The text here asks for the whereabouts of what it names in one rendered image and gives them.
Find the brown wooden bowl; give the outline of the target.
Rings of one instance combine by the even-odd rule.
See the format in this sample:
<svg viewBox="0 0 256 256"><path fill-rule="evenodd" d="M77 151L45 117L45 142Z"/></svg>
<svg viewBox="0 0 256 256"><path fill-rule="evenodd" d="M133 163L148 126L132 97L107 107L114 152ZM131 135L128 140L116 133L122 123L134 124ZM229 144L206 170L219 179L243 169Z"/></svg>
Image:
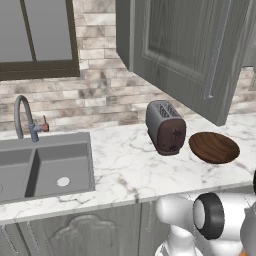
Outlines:
<svg viewBox="0 0 256 256"><path fill-rule="evenodd" d="M189 138L191 151L211 164L225 164L235 160L240 148L231 138L215 132L198 132Z"/></svg>

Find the grey base cabinet door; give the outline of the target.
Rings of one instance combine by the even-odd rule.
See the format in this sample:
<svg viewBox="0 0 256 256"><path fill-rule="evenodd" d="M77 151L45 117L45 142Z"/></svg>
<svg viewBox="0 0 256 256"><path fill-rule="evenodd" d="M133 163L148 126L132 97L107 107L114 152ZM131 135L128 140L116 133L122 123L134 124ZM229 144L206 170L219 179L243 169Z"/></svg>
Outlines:
<svg viewBox="0 0 256 256"><path fill-rule="evenodd" d="M17 224L0 226L0 256L31 256Z"/></svg>
<svg viewBox="0 0 256 256"><path fill-rule="evenodd" d="M169 225L158 219L155 206L155 201L141 204L138 256L155 256L168 236Z"/></svg>
<svg viewBox="0 0 256 256"><path fill-rule="evenodd" d="M31 256L137 256L140 211L135 204L30 221L40 253L27 221L18 226Z"/></svg>

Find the grey and maroon toaster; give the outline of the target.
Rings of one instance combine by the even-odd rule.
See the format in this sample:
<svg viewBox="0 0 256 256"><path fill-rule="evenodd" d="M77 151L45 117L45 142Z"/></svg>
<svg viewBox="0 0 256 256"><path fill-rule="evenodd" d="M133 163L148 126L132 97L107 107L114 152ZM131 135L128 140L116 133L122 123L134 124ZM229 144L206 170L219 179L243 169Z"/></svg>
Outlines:
<svg viewBox="0 0 256 256"><path fill-rule="evenodd" d="M148 104L145 123L160 155L179 153L185 142L186 122L167 100L155 100Z"/></svg>

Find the grey double sink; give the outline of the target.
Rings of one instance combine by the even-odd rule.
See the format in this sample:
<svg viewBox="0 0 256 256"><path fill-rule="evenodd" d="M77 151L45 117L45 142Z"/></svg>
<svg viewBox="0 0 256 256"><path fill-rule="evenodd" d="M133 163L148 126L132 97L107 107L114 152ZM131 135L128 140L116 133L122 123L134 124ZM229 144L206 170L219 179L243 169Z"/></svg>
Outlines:
<svg viewBox="0 0 256 256"><path fill-rule="evenodd" d="M0 141L0 204L94 189L88 132Z"/></svg>

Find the grey curved tap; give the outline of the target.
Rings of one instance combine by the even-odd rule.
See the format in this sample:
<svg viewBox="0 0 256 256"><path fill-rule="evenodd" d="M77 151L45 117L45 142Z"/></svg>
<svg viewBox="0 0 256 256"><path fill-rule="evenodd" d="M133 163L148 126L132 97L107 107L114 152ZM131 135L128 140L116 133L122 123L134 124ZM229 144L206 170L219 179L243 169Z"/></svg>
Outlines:
<svg viewBox="0 0 256 256"><path fill-rule="evenodd" d="M24 138L24 134L21 126L21 118L20 118L20 105L23 105L25 109L31 140L34 143L36 143L39 141L39 137L38 137L39 132L48 132L50 130L49 124L45 120L46 117L43 117L43 119L45 120L43 124L39 124L39 125L35 124L27 98L24 95L19 95L16 98L15 104L14 104L14 125L15 125L16 134L19 139Z"/></svg>

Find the dark framed window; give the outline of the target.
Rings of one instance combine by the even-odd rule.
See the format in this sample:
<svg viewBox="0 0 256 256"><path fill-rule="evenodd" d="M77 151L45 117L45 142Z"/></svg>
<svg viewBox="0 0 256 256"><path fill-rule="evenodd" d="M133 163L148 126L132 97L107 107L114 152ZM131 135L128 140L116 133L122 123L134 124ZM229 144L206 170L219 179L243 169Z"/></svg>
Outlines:
<svg viewBox="0 0 256 256"><path fill-rule="evenodd" d="M0 81L79 75L72 0L0 0Z"/></svg>

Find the grey wall cabinet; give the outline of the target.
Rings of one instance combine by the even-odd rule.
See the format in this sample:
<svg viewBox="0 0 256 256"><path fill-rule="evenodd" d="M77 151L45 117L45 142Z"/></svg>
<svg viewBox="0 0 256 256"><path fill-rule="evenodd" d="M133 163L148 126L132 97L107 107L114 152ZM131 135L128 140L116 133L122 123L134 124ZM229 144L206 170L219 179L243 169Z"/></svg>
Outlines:
<svg viewBox="0 0 256 256"><path fill-rule="evenodd" d="M115 0L116 6L116 51L129 68L130 50L130 0Z"/></svg>

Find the grey wall cabinet door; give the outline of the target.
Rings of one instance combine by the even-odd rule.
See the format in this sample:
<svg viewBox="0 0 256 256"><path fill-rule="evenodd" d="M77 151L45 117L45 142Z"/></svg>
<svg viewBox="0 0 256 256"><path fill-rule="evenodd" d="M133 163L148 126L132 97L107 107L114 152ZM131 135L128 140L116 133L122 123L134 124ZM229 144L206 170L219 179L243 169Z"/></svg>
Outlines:
<svg viewBox="0 0 256 256"><path fill-rule="evenodd" d="M207 71L223 0L135 0L133 72L217 126L226 123L256 0L232 0L211 90Z"/></svg>

